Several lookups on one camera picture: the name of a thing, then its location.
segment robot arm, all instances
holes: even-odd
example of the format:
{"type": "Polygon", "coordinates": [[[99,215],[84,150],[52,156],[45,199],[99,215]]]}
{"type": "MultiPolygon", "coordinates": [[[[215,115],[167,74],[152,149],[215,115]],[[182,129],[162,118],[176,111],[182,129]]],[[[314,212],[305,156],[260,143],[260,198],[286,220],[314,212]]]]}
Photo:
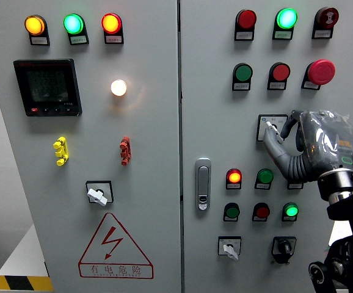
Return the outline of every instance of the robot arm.
{"type": "MultiPolygon", "coordinates": [[[[302,154],[290,155],[269,125],[263,141],[270,157],[287,180],[317,181],[321,198],[329,202],[329,218],[348,220],[353,233],[353,127],[347,117],[329,111],[294,110],[281,138],[296,124],[296,147],[302,154]]],[[[353,293],[353,235],[334,242],[324,264],[311,263],[309,273],[317,293],[336,293],[332,280],[353,293]]]]}

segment green indicator light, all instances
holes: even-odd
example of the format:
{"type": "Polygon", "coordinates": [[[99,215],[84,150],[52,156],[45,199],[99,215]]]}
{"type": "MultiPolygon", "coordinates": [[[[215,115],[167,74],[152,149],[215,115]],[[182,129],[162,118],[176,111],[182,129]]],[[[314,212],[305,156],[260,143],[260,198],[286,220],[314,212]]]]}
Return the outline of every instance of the green indicator light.
{"type": "Polygon", "coordinates": [[[353,160],[351,158],[349,158],[349,157],[342,157],[341,160],[345,164],[353,165],[353,160]]]}
{"type": "Polygon", "coordinates": [[[230,209],[227,209],[227,217],[228,217],[228,218],[234,219],[234,218],[236,218],[239,214],[240,214],[240,211],[239,211],[239,209],[237,209],[237,208],[230,208],[230,209]]]}
{"type": "Polygon", "coordinates": [[[64,18],[64,27],[70,34],[79,34],[84,27],[83,19],[77,14],[69,14],[64,18]]]}
{"type": "Polygon", "coordinates": [[[297,12],[292,8],[284,8],[277,14],[277,24],[282,29],[291,29],[297,21],[297,12]]]}
{"type": "Polygon", "coordinates": [[[239,79],[240,81],[246,81],[248,80],[251,75],[252,75],[252,70],[249,66],[247,65],[241,65],[237,70],[236,70],[236,78],[239,79]]]}
{"type": "Polygon", "coordinates": [[[299,208],[295,203],[288,203],[284,206],[284,211],[288,217],[294,217],[299,213],[299,208]]]}
{"type": "Polygon", "coordinates": [[[273,172],[270,169],[263,169],[258,172],[258,180],[263,184],[269,184],[274,179],[273,172]]]}

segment red emergency stop button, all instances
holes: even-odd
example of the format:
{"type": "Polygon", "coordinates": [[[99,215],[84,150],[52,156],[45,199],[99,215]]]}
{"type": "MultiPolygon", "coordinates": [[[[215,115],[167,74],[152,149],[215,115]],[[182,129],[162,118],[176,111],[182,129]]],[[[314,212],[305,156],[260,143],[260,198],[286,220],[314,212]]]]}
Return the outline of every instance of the red emergency stop button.
{"type": "Polygon", "coordinates": [[[334,75],[334,63],[327,59],[319,59],[311,63],[308,69],[308,79],[317,85],[328,84],[334,75]]]}
{"type": "Polygon", "coordinates": [[[257,22],[257,15],[252,10],[242,10],[238,13],[237,19],[242,29],[251,29],[257,22]]]}
{"type": "Polygon", "coordinates": [[[335,8],[323,7],[315,15],[315,21],[322,29],[331,29],[337,23],[340,14],[335,8]]]}

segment gray metal panel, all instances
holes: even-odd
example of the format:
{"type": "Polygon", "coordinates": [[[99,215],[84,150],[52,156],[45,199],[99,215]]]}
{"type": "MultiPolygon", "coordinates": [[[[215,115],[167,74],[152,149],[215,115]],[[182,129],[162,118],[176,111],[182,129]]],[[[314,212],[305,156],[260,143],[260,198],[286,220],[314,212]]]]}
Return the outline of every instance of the gray metal panel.
{"type": "MultiPolygon", "coordinates": [[[[293,109],[330,109],[353,121],[353,1],[197,1],[181,2],[183,92],[184,255],[186,292],[313,292],[308,265],[324,259],[332,229],[327,203],[316,183],[288,191],[286,181],[261,142],[255,141],[259,114],[288,114],[293,109]],[[315,13],[324,6],[340,13],[333,39],[312,40],[315,13]],[[272,40],[276,13],[285,7],[298,11],[291,41],[272,40]],[[255,39],[234,42],[235,18],[242,9],[257,14],[255,39]],[[301,90],[306,67],[331,60],[337,73],[320,91],[301,90]],[[238,63],[253,68],[249,92],[232,92],[232,71],[238,63]],[[291,68],[284,92],[266,90],[270,67],[291,68]],[[211,208],[194,208],[194,164],[200,157],[212,162],[211,208]],[[231,168],[242,171],[242,189],[225,190],[231,168]],[[271,190],[255,190],[257,172],[274,171],[271,190]],[[252,222],[253,207],[266,202],[267,222],[252,222]],[[295,223],[281,222],[285,203],[294,201],[300,214],[295,223]],[[224,206],[241,209],[238,223],[223,222],[224,206]],[[239,262],[217,255],[218,236],[242,236],[239,262]],[[296,236],[290,264],[271,256],[274,236],[296,236]]],[[[294,139],[285,146],[295,154],[294,139]]]]}
{"type": "Polygon", "coordinates": [[[0,107],[56,292],[181,291],[176,10],[172,0],[0,1],[0,107]],[[103,42],[109,12],[122,18],[122,46],[103,42]],[[23,24],[35,13],[48,23],[50,47],[29,44],[23,24]],[[89,45],[69,45],[69,13],[84,18],[89,45]],[[57,58],[75,60],[82,116],[25,116],[12,62],[57,58]],[[112,97],[115,79],[128,85],[123,98],[112,97]],[[70,150],[63,167],[59,136],[70,150]],[[123,136],[133,155],[126,167],[123,136]],[[111,180],[114,203],[89,204],[87,180],[111,180]],[[80,278],[78,262],[107,212],[152,262],[153,280],[80,278]]]}

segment white light bulb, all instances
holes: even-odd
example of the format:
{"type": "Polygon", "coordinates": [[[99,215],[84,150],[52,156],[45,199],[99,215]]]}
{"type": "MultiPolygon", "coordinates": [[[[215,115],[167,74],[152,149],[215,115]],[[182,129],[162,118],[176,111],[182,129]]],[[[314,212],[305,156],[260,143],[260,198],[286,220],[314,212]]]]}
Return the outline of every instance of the white light bulb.
{"type": "Polygon", "coordinates": [[[126,89],[126,82],[121,79],[117,79],[111,84],[111,92],[116,96],[123,96],[126,93],[126,89]]]}

